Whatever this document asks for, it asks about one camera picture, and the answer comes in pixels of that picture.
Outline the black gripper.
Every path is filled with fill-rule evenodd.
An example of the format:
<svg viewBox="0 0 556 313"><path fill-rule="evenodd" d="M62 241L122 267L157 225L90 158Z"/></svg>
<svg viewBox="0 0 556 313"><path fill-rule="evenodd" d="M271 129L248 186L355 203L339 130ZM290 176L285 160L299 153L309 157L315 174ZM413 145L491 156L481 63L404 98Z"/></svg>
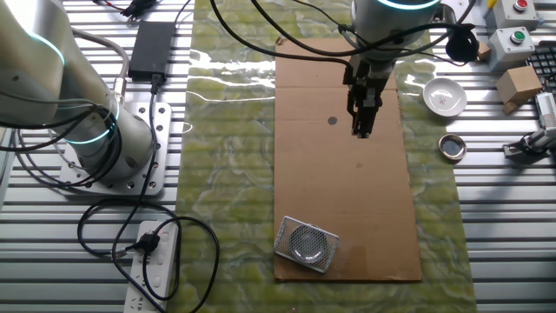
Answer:
<svg viewBox="0 0 556 313"><path fill-rule="evenodd" d="M374 120L382 106L381 93L394 71L395 59L385 61L366 60L352 56L346 68L343 84L348 87L347 112L352 117L352 135L369 138L373 131Z"/></svg>

